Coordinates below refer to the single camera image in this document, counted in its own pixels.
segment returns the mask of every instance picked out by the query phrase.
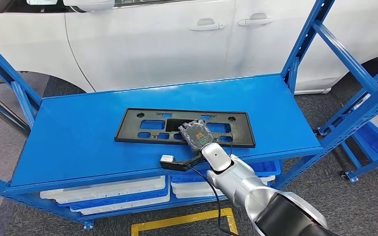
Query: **black plastic bracket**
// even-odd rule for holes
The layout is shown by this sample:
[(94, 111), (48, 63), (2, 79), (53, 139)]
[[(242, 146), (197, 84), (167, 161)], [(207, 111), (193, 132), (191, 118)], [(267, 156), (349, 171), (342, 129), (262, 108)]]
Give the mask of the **black plastic bracket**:
[(246, 112), (211, 112), (128, 108), (115, 134), (115, 142), (186, 145), (178, 129), (193, 120), (205, 121), (223, 147), (254, 148), (255, 141)]

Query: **black cable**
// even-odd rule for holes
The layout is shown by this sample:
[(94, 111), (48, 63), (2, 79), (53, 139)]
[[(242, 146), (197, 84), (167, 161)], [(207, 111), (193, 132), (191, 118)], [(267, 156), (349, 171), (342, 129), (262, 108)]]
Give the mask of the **black cable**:
[(193, 167), (191, 167), (191, 169), (192, 170), (194, 170), (196, 173), (198, 173), (198, 175), (200, 175), (208, 184), (209, 184), (209, 186), (212, 188), (212, 191), (214, 192), (214, 194), (215, 194), (215, 197), (216, 197), (216, 199), (217, 199), (217, 204), (218, 204), (218, 228), (222, 231), (222, 232), (224, 232), (224, 233), (226, 233), (226, 234), (229, 234), (229, 235), (232, 235), (232, 236), (238, 236), (237, 234), (235, 234), (235, 233), (233, 233), (233, 232), (231, 232), (231, 231), (228, 231), (228, 230), (226, 230), (226, 229), (223, 229), (222, 227), (221, 227), (221, 204), (220, 204), (220, 199), (218, 198), (218, 194), (217, 194), (217, 192), (215, 191), (215, 188), (212, 186), (212, 184), (209, 182), (209, 180), (201, 173), (201, 172), (199, 172), (199, 170), (197, 170), (197, 169), (195, 169), (195, 168), (193, 168)]

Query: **car window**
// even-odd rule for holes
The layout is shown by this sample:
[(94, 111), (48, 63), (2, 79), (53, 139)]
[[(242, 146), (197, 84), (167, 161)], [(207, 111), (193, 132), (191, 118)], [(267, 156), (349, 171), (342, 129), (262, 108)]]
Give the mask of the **car window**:
[(188, 1), (188, 0), (115, 0), (115, 6), (150, 4), (150, 3), (166, 3), (166, 2), (173, 2), (173, 1)]

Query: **blue shelf top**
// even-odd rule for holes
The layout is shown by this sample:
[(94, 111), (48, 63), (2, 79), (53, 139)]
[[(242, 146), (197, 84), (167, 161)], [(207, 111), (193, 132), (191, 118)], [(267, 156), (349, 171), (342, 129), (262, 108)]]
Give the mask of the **blue shelf top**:
[(193, 157), (184, 145), (114, 142), (129, 107), (247, 112), (256, 147), (233, 148), (247, 163), (322, 150), (279, 74), (50, 97), (42, 100), (7, 192), (159, 176), (168, 173), (159, 164), (163, 154)]

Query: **car side mirror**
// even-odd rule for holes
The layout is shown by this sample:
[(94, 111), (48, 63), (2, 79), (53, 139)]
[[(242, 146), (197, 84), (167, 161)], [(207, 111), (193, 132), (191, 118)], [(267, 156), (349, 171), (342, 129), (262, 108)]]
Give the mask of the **car side mirror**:
[(115, 0), (63, 0), (65, 6), (77, 6), (83, 11), (104, 11), (112, 9)]

